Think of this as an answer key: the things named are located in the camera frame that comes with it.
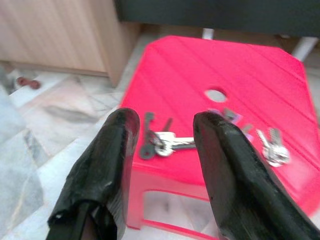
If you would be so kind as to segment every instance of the white chair leg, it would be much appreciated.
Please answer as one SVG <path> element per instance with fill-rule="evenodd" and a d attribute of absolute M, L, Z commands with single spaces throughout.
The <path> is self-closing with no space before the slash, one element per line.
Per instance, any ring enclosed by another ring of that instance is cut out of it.
<path fill-rule="evenodd" d="M 313 36 L 302 37 L 292 51 L 292 55 L 296 59 L 303 62 L 312 49 L 314 49 L 314 46 L 317 44 L 318 40 L 319 39 L 317 37 Z"/>
<path fill-rule="evenodd" d="M 202 38 L 212 40 L 214 39 L 215 30 L 212 28 L 204 28 L 202 32 Z"/>

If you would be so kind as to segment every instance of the silver key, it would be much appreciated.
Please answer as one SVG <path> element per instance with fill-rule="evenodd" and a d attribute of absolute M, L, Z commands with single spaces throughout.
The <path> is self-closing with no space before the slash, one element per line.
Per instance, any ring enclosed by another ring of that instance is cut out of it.
<path fill-rule="evenodd" d="M 281 133 L 276 128 L 270 128 L 270 141 L 266 138 L 264 133 L 257 129 L 256 133 L 262 141 L 262 154 L 267 162 L 273 167 L 280 167 L 283 164 L 290 162 L 290 154 L 288 149 L 283 146 Z"/>
<path fill-rule="evenodd" d="M 168 157 L 178 149 L 196 148 L 193 137 L 176 137 L 176 134 L 170 131 L 158 131 L 155 134 L 161 139 L 161 142 L 155 138 L 153 142 L 154 149 L 162 157 Z"/>

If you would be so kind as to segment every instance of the stool top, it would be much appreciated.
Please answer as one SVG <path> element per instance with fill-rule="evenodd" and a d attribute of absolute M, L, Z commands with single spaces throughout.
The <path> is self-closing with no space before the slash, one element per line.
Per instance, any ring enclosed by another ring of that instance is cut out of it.
<path fill-rule="evenodd" d="M 217 90 L 224 102 L 209 99 Z M 168 118 L 177 137 L 193 136 L 196 113 L 228 108 L 239 114 L 239 128 L 253 125 L 252 144 L 261 153 L 256 129 L 278 128 L 291 163 L 272 168 L 288 193 L 307 213 L 320 193 L 318 123 L 303 64 L 280 48 L 168 36 L 149 44 L 121 104 L 140 116 L 140 138 L 133 168 L 194 185 L 204 185 L 196 149 L 170 157 L 139 157 L 144 114 L 154 112 L 150 129 L 161 132 Z"/>

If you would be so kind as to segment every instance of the gray floor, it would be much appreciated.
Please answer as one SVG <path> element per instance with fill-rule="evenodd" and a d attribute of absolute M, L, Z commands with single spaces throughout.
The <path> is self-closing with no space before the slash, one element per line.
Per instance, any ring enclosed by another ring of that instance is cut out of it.
<path fill-rule="evenodd" d="M 42 83 L 38 90 L 14 84 L 0 86 L 0 239 L 42 240 L 51 213 L 72 165 L 119 104 L 145 46 L 166 35 L 201 37 L 196 27 L 147 26 L 118 87 L 105 77 L 16 70 Z M 265 34 L 215 31 L 215 39 L 262 44 L 286 49 L 278 37 Z M 320 51 L 305 61 L 310 92 L 320 114 Z M 214 236 L 217 233 L 207 202 L 151 193 L 145 217 Z M 320 226 L 320 213 L 312 217 Z M 162 230 L 127 229 L 125 240 L 189 239 Z"/>

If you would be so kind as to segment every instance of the wooden cabinet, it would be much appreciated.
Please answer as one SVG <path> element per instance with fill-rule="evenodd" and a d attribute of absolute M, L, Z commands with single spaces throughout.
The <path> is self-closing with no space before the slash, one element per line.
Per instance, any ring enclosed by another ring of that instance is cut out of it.
<path fill-rule="evenodd" d="M 108 74 L 116 85 L 138 34 L 112 0 L 0 0 L 2 61 Z"/>

